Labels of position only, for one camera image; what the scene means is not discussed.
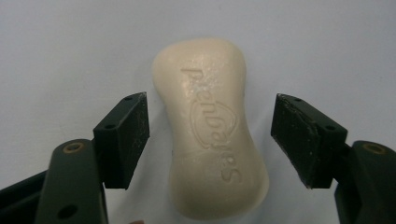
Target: beige soap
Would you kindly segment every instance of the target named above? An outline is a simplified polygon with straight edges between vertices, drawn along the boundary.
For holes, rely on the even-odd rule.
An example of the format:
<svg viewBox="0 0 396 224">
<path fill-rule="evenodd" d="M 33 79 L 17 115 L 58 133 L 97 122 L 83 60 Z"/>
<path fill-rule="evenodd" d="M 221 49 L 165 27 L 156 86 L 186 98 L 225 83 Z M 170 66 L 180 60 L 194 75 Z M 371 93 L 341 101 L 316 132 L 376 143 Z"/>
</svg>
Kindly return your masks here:
<svg viewBox="0 0 396 224">
<path fill-rule="evenodd" d="M 215 219 L 258 206 L 269 182 L 245 117 L 242 52 L 223 39 L 194 39 L 161 51 L 152 70 L 173 130 L 177 210 Z"/>
</svg>

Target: brand name on soap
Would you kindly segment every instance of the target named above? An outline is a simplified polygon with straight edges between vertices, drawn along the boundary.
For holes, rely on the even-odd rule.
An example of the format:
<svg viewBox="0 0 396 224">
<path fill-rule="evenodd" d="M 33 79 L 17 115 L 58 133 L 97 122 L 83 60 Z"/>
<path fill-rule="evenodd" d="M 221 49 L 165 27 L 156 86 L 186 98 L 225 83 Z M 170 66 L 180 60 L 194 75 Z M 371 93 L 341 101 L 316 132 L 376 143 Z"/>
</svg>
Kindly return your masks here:
<svg viewBox="0 0 396 224">
<path fill-rule="evenodd" d="M 193 83 L 190 122 L 197 142 L 208 150 L 220 154 L 221 178 L 227 183 L 242 182 L 242 174 L 229 146 L 238 118 L 225 104 L 217 101 L 205 84 L 205 71 L 199 66 L 183 67 L 180 70 Z"/>
</svg>

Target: bar of soap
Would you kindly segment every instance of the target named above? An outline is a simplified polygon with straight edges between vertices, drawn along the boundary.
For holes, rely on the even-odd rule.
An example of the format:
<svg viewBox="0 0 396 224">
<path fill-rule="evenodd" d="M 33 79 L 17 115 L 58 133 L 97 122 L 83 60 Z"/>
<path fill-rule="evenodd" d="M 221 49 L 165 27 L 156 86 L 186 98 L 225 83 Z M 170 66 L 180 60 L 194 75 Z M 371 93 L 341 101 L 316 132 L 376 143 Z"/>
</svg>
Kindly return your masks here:
<svg viewBox="0 0 396 224">
<path fill-rule="evenodd" d="M 208 220 L 258 206 L 269 181 L 245 117 L 242 52 L 218 38 L 184 41 L 162 50 L 152 72 L 173 131 L 177 210 Z"/>
</svg>

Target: black metal part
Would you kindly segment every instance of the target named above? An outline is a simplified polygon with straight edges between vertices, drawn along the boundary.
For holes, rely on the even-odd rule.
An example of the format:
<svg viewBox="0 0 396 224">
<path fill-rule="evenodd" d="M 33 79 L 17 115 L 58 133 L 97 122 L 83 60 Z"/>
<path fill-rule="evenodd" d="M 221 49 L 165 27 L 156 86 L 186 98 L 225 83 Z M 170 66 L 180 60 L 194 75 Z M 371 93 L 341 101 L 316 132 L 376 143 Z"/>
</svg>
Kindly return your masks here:
<svg viewBox="0 0 396 224">
<path fill-rule="evenodd" d="M 345 144 L 347 130 L 344 127 L 307 102 L 278 94 L 271 135 L 307 188 L 330 187 L 329 164 Z"/>
<path fill-rule="evenodd" d="M 33 223 L 46 172 L 0 190 L 0 223 Z"/>
<path fill-rule="evenodd" d="M 377 143 L 345 144 L 347 130 L 303 100 L 278 94 L 271 135 L 308 188 L 329 187 L 342 224 L 396 223 L 396 153 Z"/>
<path fill-rule="evenodd" d="M 104 198 L 92 142 L 63 143 L 52 153 L 35 223 L 107 223 Z"/>
<path fill-rule="evenodd" d="M 149 139 L 145 92 L 121 100 L 93 129 L 107 189 L 128 189 L 134 169 Z"/>
</svg>

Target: gray background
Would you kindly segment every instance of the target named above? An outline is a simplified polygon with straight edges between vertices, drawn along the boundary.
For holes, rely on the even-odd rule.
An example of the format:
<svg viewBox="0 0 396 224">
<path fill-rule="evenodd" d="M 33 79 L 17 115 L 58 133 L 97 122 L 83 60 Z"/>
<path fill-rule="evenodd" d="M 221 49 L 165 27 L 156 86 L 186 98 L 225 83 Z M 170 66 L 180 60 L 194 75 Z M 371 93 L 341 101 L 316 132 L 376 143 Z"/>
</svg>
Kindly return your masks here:
<svg viewBox="0 0 396 224">
<path fill-rule="evenodd" d="M 167 191 L 171 129 L 150 73 L 177 41 L 217 36 L 245 54 L 245 106 L 270 175 L 255 210 L 213 223 L 338 223 L 331 189 L 308 190 L 270 136 L 278 92 L 305 99 L 364 139 L 396 148 L 396 2 L 2 1 L 0 189 L 47 169 L 62 142 L 124 96 L 148 93 L 151 137 L 131 187 L 107 190 L 111 223 L 201 223 Z"/>
</svg>

